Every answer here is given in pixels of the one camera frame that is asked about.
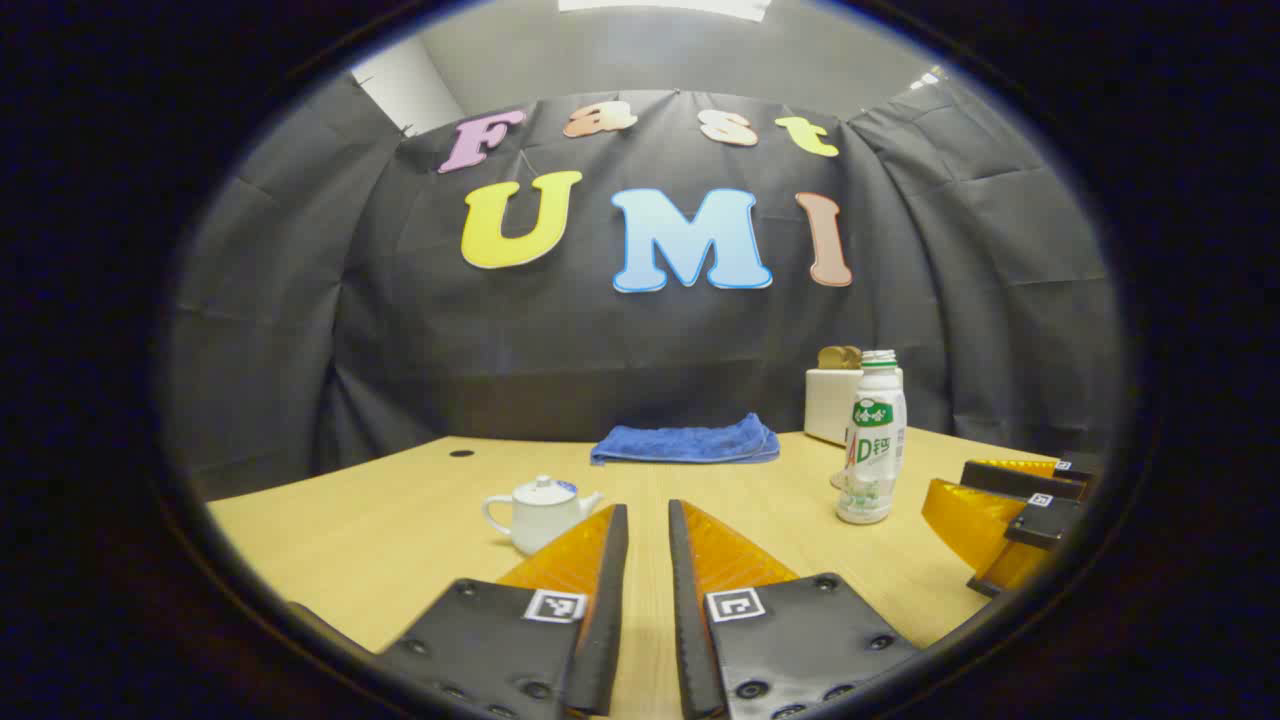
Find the letter m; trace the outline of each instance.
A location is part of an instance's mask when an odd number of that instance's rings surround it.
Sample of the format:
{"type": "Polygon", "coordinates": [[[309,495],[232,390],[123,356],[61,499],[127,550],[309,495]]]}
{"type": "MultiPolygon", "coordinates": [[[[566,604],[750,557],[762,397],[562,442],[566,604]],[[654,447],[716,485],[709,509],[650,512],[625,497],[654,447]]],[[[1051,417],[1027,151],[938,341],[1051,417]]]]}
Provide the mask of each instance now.
{"type": "Polygon", "coordinates": [[[662,251],[667,266],[681,284],[698,281],[707,252],[716,247],[716,264],[707,281],[723,288],[762,288],[773,274],[760,264],[751,229],[755,196],[741,190],[713,190],[703,199],[694,222],[689,222],[660,190],[623,190],[613,196],[626,224],[626,260],[613,277],[618,292],[653,292],[667,284],[667,273],[657,268],[662,251]]]}

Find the foam letter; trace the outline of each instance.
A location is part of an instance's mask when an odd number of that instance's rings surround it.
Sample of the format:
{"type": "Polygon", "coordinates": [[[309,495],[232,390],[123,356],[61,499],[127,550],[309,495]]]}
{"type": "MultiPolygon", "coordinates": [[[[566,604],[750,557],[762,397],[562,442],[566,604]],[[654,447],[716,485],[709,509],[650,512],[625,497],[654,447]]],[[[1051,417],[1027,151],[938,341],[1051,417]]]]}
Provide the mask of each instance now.
{"type": "Polygon", "coordinates": [[[818,284],[845,287],[854,282],[854,273],[845,265],[845,251],[840,247],[840,228],[836,215],[840,205],[829,197],[813,192],[797,192],[796,202],[809,214],[809,234],[813,236],[813,265],[809,277],[818,284]]]}
{"type": "Polygon", "coordinates": [[[814,155],[822,155],[823,158],[835,158],[840,155],[840,150],[835,146],[827,145],[818,140],[818,136],[827,137],[827,131],[819,126],[810,123],[804,118],[778,118],[773,120],[781,127],[787,128],[791,133],[791,140],[795,141],[801,149],[813,152],[814,155]]]}
{"type": "Polygon", "coordinates": [[[503,237],[502,217],[507,199],[520,190],[518,182],[486,184],[467,193],[467,222],[462,225],[462,258],[476,268],[509,268],[531,263],[550,252],[564,236],[568,223],[568,188],[582,179],[577,170],[561,170],[534,178],[543,191],[538,222],[524,237],[503,237]]]}
{"type": "Polygon", "coordinates": [[[703,123],[700,128],[703,135],[716,142],[751,146],[759,140],[759,136],[750,129],[751,123],[737,113],[703,110],[698,113],[698,119],[703,123]]]}
{"type": "Polygon", "coordinates": [[[622,272],[613,277],[618,292],[653,292],[667,284],[667,273],[654,266],[657,251],[667,259],[681,284],[698,281],[707,251],[716,247],[716,264],[707,281],[723,288],[760,288],[773,274],[760,264],[751,229],[755,196],[741,190],[713,190],[690,223],[660,190],[623,190],[613,196],[626,223],[622,272]]]}
{"type": "Polygon", "coordinates": [[[509,113],[499,113],[488,118],[476,118],[458,123],[454,128],[458,133],[458,140],[453,143],[453,151],[449,152],[449,159],[436,172],[448,173],[458,168],[479,165],[488,158],[480,150],[480,143],[483,142],[489,150],[498,147],[502,138],[507,137],[507,126],[522,123],[524,120],[525,114],[522,111],[512,110],[509,113]]]}
{"type": "Polygon", "coordinates": [[[631,114],[631,104],[622,100],[608,100],[573,110],[564,126],[566,137],[584,137],[602,129],[626,129],[640,118],[631,114]]]}

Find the table surface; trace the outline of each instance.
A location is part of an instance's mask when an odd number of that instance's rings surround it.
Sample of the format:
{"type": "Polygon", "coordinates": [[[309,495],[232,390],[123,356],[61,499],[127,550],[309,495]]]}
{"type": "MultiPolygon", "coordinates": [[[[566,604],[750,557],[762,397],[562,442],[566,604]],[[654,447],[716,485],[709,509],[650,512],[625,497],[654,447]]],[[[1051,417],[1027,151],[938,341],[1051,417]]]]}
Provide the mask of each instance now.
{"type": "MultiPolygon", "coordinates": [[[[244,560],[284,598],[380,652],[462,577],[495,580],[522,556],[484,521],[480,502],[540,473],[627,506],[622,647],[611,717],[680,717],[667,501],[719,518],[801,577],[837,573],[893,628],[925,647],[987,598],[920,516],[931,478],[965,460],[1051,460],[909,428],[893,510],[874,525],[836,516],[829,478],[844,448],[778,436],[764,464],[591,466],[591,443],[445,437],[307,480],[209,503],[244,560]],[[451,457],[471,450],[468,457],[451,457]]],[[[509,506],[495,505],[506,521],[509,506]]]]}

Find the folded towel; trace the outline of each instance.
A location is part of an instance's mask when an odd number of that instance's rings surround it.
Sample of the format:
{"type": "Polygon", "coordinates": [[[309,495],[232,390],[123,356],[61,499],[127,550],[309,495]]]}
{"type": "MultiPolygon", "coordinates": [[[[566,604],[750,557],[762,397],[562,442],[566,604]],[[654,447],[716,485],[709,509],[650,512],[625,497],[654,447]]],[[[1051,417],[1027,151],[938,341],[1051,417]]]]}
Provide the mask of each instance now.
{"type": "Polygon", "coordinates": [[[768,462],[778,456],[778,436],[755,413],[727,428],[662,428],[643,430],[618,425],[591,448],[591,465],[605,460],[641,462],[768,462]]]}

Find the ceiling light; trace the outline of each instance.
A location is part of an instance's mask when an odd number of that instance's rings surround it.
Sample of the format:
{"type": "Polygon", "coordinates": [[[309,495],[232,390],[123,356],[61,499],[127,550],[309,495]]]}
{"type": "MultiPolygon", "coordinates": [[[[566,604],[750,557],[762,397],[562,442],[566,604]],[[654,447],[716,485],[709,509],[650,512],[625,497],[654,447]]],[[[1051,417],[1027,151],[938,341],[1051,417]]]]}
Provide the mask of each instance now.
{"type": "Polygon", "coordinates": [[[594,10],[599,8],[678,8],[718,13],[744,20],[760,22],[772,0],[559,0],[559,10],[594,10]]]}

